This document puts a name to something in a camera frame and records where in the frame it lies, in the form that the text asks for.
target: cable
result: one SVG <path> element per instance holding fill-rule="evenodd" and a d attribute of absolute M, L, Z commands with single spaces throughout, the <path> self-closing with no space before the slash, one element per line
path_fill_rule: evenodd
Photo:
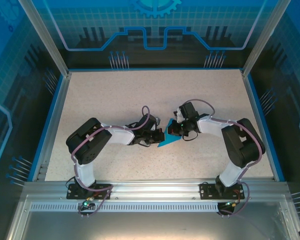
<path fill-rule="evenodd" d="M 72 180 L 75 179 L 76 176 L 71 177 L 68 181 L 66 181 L 65 186 L 68 189 L 69 187 L 67 186 L 67 184 Z"/>
<path fill-rule="evenodd" d="M 141 143 L 138 143 L 138 145 L 142 146 L 142 147 L 145 147 L 145 148 L 149 148 L 150 145 L 144 145 L 144 144 L 141 144 Z"/>
<path fill-rule="evenodd" d="M 199 134 L 196 132 L 196 136 L 195 136 L 194 138 L 191 138 L 191 139 L 185 139 L 185 136 L 182 135 L 182 139 L 185 140 L 186 142 L 191 142 L 191 141 L 195 140 L 198 136 L 199 136 Z"/>
<path fill-rule="evenodd" d="M 215 115 L 216 110 L 215 110 L 214 106 L 212 106 L 209 102 L 207 102 L 205 100 L 194 98 L 194 99 L 190 99 L 190 100 L 186 101 L 183 104 L 187 104 L 187 103 L 192 102 L 192 101 L 198 101 L 198 102 L 202 102 L 202 103 L 207 104 L 212 109 L 212 113 L 210 114 L 210 116 L 212 117 L 213 115 Z"/>
<path fill-rule="evenodd" d="M 144 108 L 146 108 L 148 110 L 148 113 L 147 113 L 147 117 L 146 117 L 146 120 L 144 121 L 144 123 L 142 123 L 140 126 L 138 127 L 134 127 L 134 128 L 128 128 L 129 131 L 135 131 L 135 130 L 138 130 L 138 129 L 141 129 L 146 123 L 147 121 L 149 120 L 150 118 L 150 109 L 148 106 L 143 106 L 142 107 L 142 113 L 144 111 Z M 85 145 L 91 138 L 93 138 L 96 134 L 100 133 L 102 130 L 105 130 L 105 129 L 109 129 L 109 128 L 117 128 L 117 129 L 123 129 L 125 130 L 126 127 L 122 127 L 122 126 L 104 126 L 104 127 L 101 127 L 99 129 L 97 129 L 95 132 L 93 132 L 89 137 L 87 137 L 84 141 L 82 141 L 82 143 L 80 143 L 74 150 L 73 152 L 71 153 L 71 159 L 74 163 L 74 173 L 75 173 L 75 179 L 76 181 L 80 184 L 81 187 L 83 187 L 84 189 L 88 190 L 88 191 L 91 191 L 91 192 L 103 192 L 103 191 L 106 191 L 106 190 L 110 190 L 112 189 L 113 186 L 109 186 L 109 187 L 104 187 L 104 188 L 100 188 L 100 189 L 93 189 L 93 188 L 90 188 L 90 187 L 87 187 L 84 185 L 84 183 L 80 180 L 79 178 L 79 174 L 78 174 L 78 170 L 77 170 L 77 160 L 75 159 L 75 154 L 76 152 L 83 146 Z"/>
<path fill-rule="evenodd" d="M 109 189 L 109 191 L 106 193 L 106 195 L 104 196 L 102 202 L 101 202 L 100 205 L 96 208 L 96 210 L 93 211 L 93 212 L 90 213 L 90 214 L 87 214 L 87 215 L 86 215 L 87 217 L 96 214 L 96 213 L 100 210 L 100 208 L 102 207 L 102 205 L 103 205 L 104 202 L 106 201 L 107 197 L 108 197 L 109 194 L 112 192 L 112 188 L 113 188 L 113 187 L 114 187 L 114 186 L 111 186 L 111 189 Z M 78 214 L 80 214 L 81 216 L 84 216 L 83 213 L 82 213 L 82 211 L 81 211 L 81 209 L 80 209 L 80 207 L 78 208 Z"/>
<path fill-rule="evenodd" d="M 242 206 L 238 211 L 236 211 L 236 212 L 234 212 L 234 213 L 230 212 L 230 213 L 231 213 L 231 216 L 235 216 L 235 215 L 237 215 L 238 213 L 240 213 L 240 212 L 247 206 L 248 201 L 249 201 L 249 198 L 250 198 L 250 188 L 249 188 L 248 184 L 247 184 L 246 182 L 244 182 L 244 181 L 238 181 L 237 183 L 238 183 L 238 184 L 243 184 L 243 185 L 246 186 L 246 189 L 247 189 L 247 197 L 246 197 L 246 201 L 244 202 L 243 206 Z"/>
<path fill-rule="evenodd" d="M 240 192 L 238 190 L 233 190 L 238 196 L 238 204 L 240 203 Z"/>

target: work surface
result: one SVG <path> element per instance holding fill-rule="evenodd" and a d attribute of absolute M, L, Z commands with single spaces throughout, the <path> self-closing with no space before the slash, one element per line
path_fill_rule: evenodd
<path fill-rule="evenodd" d="M 258 129 L 239 70 L 149 70 L 75 72 L 71 76 L 59 122 L 46 181 L 65 181 L 74 175 L 66 139 L 90 118 L 108 125 L 138 122 L 141 108 L 161 119 L 166 128 L 180 105 L 189 99 L 204 99 L 215 107 L 215 117 L 248 118 Z M 193 102 L 199 112 L 211 113 L 209 106 Z M 108 144 L 94 160 L 97 180 L 154 180 L 215 178 L 229 157 L 222 138 L 199 134 L 186 142 L 179 140 L 157 147 Z M 245 177 L 272 177 L 264 154 L 261 162 Z"/>

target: blue triangle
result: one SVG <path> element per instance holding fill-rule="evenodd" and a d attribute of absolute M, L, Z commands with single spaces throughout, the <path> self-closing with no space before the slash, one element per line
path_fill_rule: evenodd
<path fill-rule="evenodd" d="M 174 136 L 174 135 L 168 134 L 168 126 L 172 123 L 173 120 L 174 119 L 171 118 L 170 121 L 169 121 L 169 123 L 168 123 L 168 125 L 166 126 L 166 128 L 164 130 L 165 140 L 159 143 L 158 148 L 162 147 L 164 145 L 173 143 L 175 141 L 178 141 L 178 140 L 180 140 L 182 138 L 181 136 Z"/>

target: metal bracket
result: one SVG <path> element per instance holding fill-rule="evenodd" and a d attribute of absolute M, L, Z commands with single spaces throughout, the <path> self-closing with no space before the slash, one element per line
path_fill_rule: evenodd
<path fill-rule="evenodd" d="M 96 184 L 94 185 L 94 189 L 103 189 L 110 187 L 111 184 Z M 93 192 L 87 191 L 79 187 L 78 184 L 69 184 L 68 192 L 66 194 L 66 199 L 75 199 L 75 200 L 85 200 L 88 197 L 91 197 Z M 103 200 L 107 194 L 107 190 L 98 192 L 97 195 L 94 196 L 95 200 Z M 110 199 L 111 193 L 106 197 L 106 199 Z"/>
<path fill-rule="evenodd" d="M 233 186 L 227 187 L 226 191 L 220 196 L 219 192 L 216 189 L 214 183 L 204 182 L 199 184 L 199 193 L 201 200 L 237 200 L 238 194 L 235 190 L 239 191 L 240 199 L 245 199 L 244 188 L 241 184 L 235 184 Z"/>

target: black plastic housing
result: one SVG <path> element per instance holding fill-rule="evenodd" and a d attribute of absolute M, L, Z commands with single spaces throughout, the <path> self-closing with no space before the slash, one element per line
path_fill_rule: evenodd
<path fill-rule="evenodd" d="M 101 127 L 101 123 L 94 117 L 86 121 L 67 138 L 65 143 L 68 146 L 69 152 L 72 153 L 87 138 L 87 135 L 91 135 Z M 99 155 L 111 136 L 112 134 L 107 130 L 97 133 L 92 140 L 89 140 L 75 153 L 74 156 L 78 160 L 78 163 L 80 165 L 91 163 Z"/>
<path fill-rule="evenodd" d="M 89 186 L 91 189 L 104 189 L 110 187 L 111 184 L 97 184 L 94 182 Z M 107 190 L 100 191 L 96 194 L 95 191 L 89 191 L 80 186 L 80 184 L 74 179 L 74 183 L 69 184 L 68 191 L 66 193 L 66 199 L 84 200 L 93 196 L 95 200 L 103 200 L 107 194 Z M 111 193 L 109 193 L 106 199 L 110 199 Z"/>
<path fill-rule="evenodd" d="M 148 114 L 145 114 L 139 122 L 133 124 L 127 125 L 129 128 L 137 128 L 141 126 L 147 119 Z M 131 141 L 129 145 L 134 145 L 134 144 L 140 144 L 141 141 L 144 141 L 145 144 L 147 144 L 148 147 L 151 144 L 157 144 L 161 143 L 165 140 L 165 133 L 162 132 L 161 128 L 157 128 L 157 119 L 150 114 L 149 120 L 146 122 L 146 124 L 137 130 L 133 130 L 134 138 Z"/>
<path fill-rule="evenodd" d="M 195 110 L 195 107 L 191 102 L 187 102 L 186 104 L 181 105 L 179 108 L 182 116 L 185 119 L 194 119 L 199 116 L 199 113 Z"/>
<path fill-rule="evenodd" d="M 262 154 L 264 154 L 266 151 L 265 145 L 261 141 L 251 122 L 247 118 L 243 118 L 237 121 L 237 123 L 243 125 L 252 133 L 261 146 Z M 224 127 L 221 131 L 228 156 L 234 165 L 244 168 L 248 163 L 258 159 L 258 147 L 244 130 L 240 130 L 240 127 L 236 125 L 231 125 Z"/>
<path fill-rule="evenodd" d="M 234 190 L 240 192 L 240 199 L 245 199 L 242 184 L 236 183 L 230 187 L 224 187 L 219 176 L 217 176 L 215 181 L 216 183 L 204 182 L 199 184 L 201 200 L 237 200 L 238 196 Z"/>

